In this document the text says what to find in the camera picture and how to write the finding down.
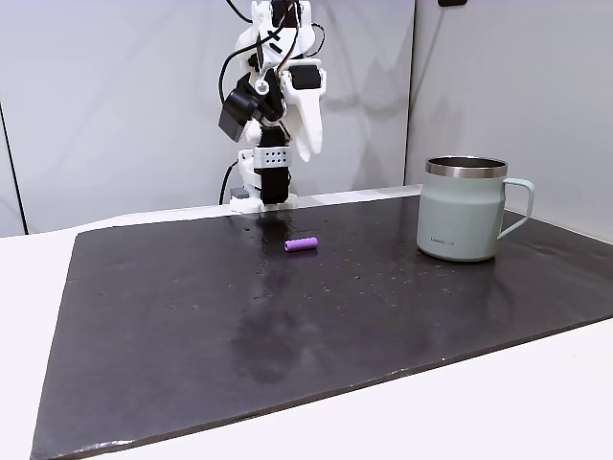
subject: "white wall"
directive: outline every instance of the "white wall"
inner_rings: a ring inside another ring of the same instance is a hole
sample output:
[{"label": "white wall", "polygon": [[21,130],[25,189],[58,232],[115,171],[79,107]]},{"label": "white wall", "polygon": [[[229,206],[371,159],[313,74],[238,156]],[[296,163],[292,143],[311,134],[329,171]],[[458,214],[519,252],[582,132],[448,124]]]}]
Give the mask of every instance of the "white wall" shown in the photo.
[{"label": "white wall", "polygon": [[[294,162],[294,190],[399,185],[414,2],[312,5],[327,31],[324,150]],[[0,0],[0,94],[31,231],[216,204],[239,150],[217,127],[217,77],[245,29],[223,0]],[[226,91],[238,77],[231,65]]]},{"label": "white wall", "polygon": [[24,229],[12,177],[4,126],[0,120],[0,237],[14,237],[23,234]]},{"label": "white wall", "polygon": [[[413,98],[441,9],[418,0]],[[446,10],[412,107],[407,181],[445,154],[510,162],[534,214],[613,241],[613,2],[468,0]],[[523,192],[509,205],[525,209]]]}]

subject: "dark stone slab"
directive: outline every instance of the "dark stone slab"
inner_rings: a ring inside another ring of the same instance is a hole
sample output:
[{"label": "dark stone slab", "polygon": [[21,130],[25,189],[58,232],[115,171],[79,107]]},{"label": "dark stone slab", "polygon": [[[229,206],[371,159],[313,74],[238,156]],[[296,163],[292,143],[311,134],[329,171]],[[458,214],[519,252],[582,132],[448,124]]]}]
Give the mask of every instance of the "dark stone slab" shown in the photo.
[{"label": "dark stone slab", "polygon": [[[438,261],[416,248],[418,207],[409,197],[79,235],[32,458],[129,449],[613,315],[613,246],[531,220],[495,260]],[[316,252],[284,252],[308,236]]]}]

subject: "purple cylinder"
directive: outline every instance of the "purple cylinder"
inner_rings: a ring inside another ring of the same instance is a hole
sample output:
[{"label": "purple cylinder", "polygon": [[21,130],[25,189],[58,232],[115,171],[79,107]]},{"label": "purple cylinder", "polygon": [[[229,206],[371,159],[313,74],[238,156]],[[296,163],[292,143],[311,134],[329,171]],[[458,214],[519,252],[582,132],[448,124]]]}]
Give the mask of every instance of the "purple cylinder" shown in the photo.
[{"label": "purple cylinder", "polygon": [[302,238],[301,240],[289,240],[285,242],[285,252],[304,251],[315,249],[319,242],[316,238]]}]

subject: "light green mug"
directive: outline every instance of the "light green mug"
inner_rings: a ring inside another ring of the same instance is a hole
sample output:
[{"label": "light green mug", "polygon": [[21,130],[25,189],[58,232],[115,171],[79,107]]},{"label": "light green mug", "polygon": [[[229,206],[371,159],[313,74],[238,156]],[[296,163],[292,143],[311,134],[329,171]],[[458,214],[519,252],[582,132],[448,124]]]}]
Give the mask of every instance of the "light green mug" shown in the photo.
[{"label": "light green mug", "polygon": [[[426,161],[420,197],[418,247],[449,261],[484,261],[496,254],[498,240],[532,214],[534,184],[507,177],[507,163],[476,156],[442,156]],[[500,232],[505,186],[528,189],[526,216]]]}]

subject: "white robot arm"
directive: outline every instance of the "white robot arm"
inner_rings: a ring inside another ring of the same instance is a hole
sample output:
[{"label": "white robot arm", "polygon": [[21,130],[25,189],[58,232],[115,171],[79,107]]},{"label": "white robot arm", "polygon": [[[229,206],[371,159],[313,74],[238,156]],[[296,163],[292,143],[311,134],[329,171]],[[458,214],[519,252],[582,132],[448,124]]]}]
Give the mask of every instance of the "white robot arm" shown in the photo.
[{"label": "white robot arm", "polygon": [[[319,102],[327,82],[321,61],[307,55],[315,43],[309,2],[254,1],[251,16],[252,26],[226,59],[219,83],[219,127],[235,142],[244,137],[250,147],[238,154],[244,185],[231,199],[233,210],[243,213],[295,207],[296,196],[288,192],[291,146],[304,161],[321,152]],[[243,77],[224,98],[223,73],[234,56]]]}]

